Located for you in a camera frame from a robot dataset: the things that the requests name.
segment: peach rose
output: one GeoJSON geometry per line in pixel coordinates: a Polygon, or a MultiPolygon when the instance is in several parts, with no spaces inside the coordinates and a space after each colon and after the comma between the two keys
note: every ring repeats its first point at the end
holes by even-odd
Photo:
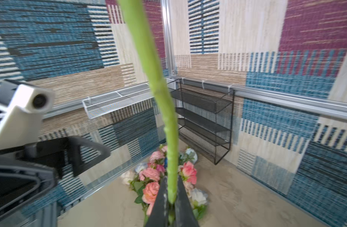
{"type": "Polygon", "coordinates": [[[158,170],[155,170],[153,168],[147,168],[142,171],[142,174],[149,179],[152,179],[154,181],[159,181],[160,180],[160,172],[158,170]]]}
{"type": "Polygon", "coordinates": [[[151,203],[151,204],[148,206],[148,209],[147,209],[147,212],[146,212],[146,214],[147,214],[148,216],[150,216],[151,213],[152,213],[153,205],[154,205],[154,203],[151,203]]]}
{"type": "Polygon", "coordinates": [[[192,185],[190,182],[185,181],[184,182],[185,190],[189,197],[191,197],[191,191],[194,189],[194,185],[192,185]]]}
{"type": "Polygon", "coordinates": [[[156,201],[159,189],[160,185],[157,182],[147,184],[146,187],[143,189],[143,202],[153,204],[156,201]]]}
{"type": "Polygon", "coordinates": [[[167,146],[163,146],[163,147],[161,148],[161,151],[162,151],[163,153],[167,152],[167,146]]]}
{"type": "Polygon", "coordinates": [[[157,165],[156,170],[162,173],[166,172],[165,167],[163,167],[162,165],[157,165]]]}
{"type": "Polygon", "coordinates": [[[182,174],[186,178],[187,182],[192,184],[196,184],[196,169],[194,168],[194,164],[191,162],[185,162],[184,167],[182,168],[182,174]]]}
{"type": "Polygon", "coordinates": [[[151,157],[149,157],[149,162],[154,163],[155,160],[165,158],[165,156],[160,151],[155,151],[152,153],[151,157]]]}

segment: beige floor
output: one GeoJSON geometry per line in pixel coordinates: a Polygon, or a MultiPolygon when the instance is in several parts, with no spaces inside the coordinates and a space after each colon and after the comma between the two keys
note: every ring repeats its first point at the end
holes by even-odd
{"type": "MultiPolygon", "coordinates": [[[[255,183],[222,160],[213,165],[199,156],[197,188],[206,191],[210,204],[201,227],[324,227],[269,189],[255,183]]],[[[59,227],[132,227],[143,225],[136,194],[115,179],[59,218],[59,227]]]]}

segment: artificial flower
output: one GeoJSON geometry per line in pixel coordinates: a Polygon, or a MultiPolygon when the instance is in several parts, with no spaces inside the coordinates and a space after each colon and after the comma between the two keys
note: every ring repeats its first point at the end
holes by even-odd
{"type": "Polygon", "coordinates": [[[163,147],[161,148],[161,151],[162,151],[163,153],[167,152],[167,146],[163,146],[163,147]]]}
{"type": "Polygon", "coordinates": [[[195,164],[197,162],[197,153],[193,149],[187,148],[185,153],[187,155],[190,155],[191,153],[194,153],[194,157],[193,157],[193,159],[191,161],[192,161],[193,164],[195,164]]]}
{"type": "Polygon", "coordinates": [[[153,210],[153,205],[154,205],[154,203],[151,203],[151,204],[148,206],[146,215],[148,215],[148,216],[151,215],[152,210],[153,210]]]}
{"type": "Polygon", "coordinates": [[[147,162],[141,162],[141,163],[139,163],[139,164],[136,166],[136,168],[134,169],[134,171],[135,171],[136,173],[139,173],[140,171],[145,170],[145,169],[147,169],[147,168],[148,168],[147,162]]]}
{"type": "Polygon", "coordinates": [[[151,167],[151,168],[155,168],[156,165],[157,165],[156,163],[151,163],[151,162],[148,163],[148,167],[151,167]]]}
{"type": "Polygon", "coordinates": [[[197,201],[198,205],[203,205],[207,203],[207,194],[203,193],[203,191],[194,188],[191,190],[191,199],[193,201],[197,201]]]}
{"type": "Polygon", "coordinates": [[[153,204],[156,200],[159,189],[160,185],[157,182],[147,184],[146,187],[143,189],[143,202],[153,204]]]}
{"type": "Polygon", "coordinates": [[[163,167],[162,165],[157,165],[156,170],[160,173],[166,172],[165,167],[163,167]]]}
{"type": "Polygon", "coordinates": [[[134,179],[134,173],[131,170],[128,170],[127,172],[123,173],[120,177],[122,178],[123,184],[130,184],[130,181],[134,179]]]}
{"type": "Polygon", "coordinates": [[[187,192],[187,195],[190,198],[191,197],[191,191],[194,189],[194,185],[192,185],[190,182],[185,181],[184,186],[185,186],[185,190],[187,192]]]}
{"type": "Polygon", "coordinates": [[[155,160],[165,158],[165,156],[160,151],[155,151],[152,153],[151,157],[149,157],[149,162],[154,163],[155,160]]]}
{"type": "Polygon", "coordinates": [[[183,167],[184,167],[183,165],[180,165],[180,166],[179,166],[179,172],[182,171],[182,168],[183,168],[183,167]]]}
{"type": "Polygon", "coordinates": [[[143,170],[139,172],[138,177],[140,181],[144,181],[144,179],[146,179],[146,177],[143,175],[143,170]]]}
{"type": "Polygon", "coordinates": [[[160,172],[158,170],[155,170],[153,168],[147,168],[142,171],[142,174],[149,179],[152,179],[154,181],[159,181],[160,180],[160,172]]]}
{"type": "Polygon", "coordinates": [[[185,162],[184,166],[182,168],[182,174],[186,178],[187,182],[190,182],[192,184],[196,184],[196,169],[194,168],[194,164],[191,162],[185,162]]]}

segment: green stem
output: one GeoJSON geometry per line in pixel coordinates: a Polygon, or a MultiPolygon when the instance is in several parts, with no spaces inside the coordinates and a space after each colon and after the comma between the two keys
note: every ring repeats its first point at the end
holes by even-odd
{"type": "Polygon", "coordinates": [[[163,77],[161,61],[141,0],[118,0],[124,20],[132,34],[139,59],[149,81],[165,123],[167,141],[168,201],[174,204],[177,195],[177,170],[179,161],[179,129],[175,106],[163,77]]]}

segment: black metal rack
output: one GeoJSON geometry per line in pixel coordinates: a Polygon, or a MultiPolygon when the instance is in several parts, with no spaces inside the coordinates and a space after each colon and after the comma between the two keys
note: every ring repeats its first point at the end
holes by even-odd
{"type": "Polygon", "coordinates": [[[179,116],[179,136],[215,165],[230,151],[234,92],[214,97],[189,89],[177,79],[168,84],[179,116]]]}

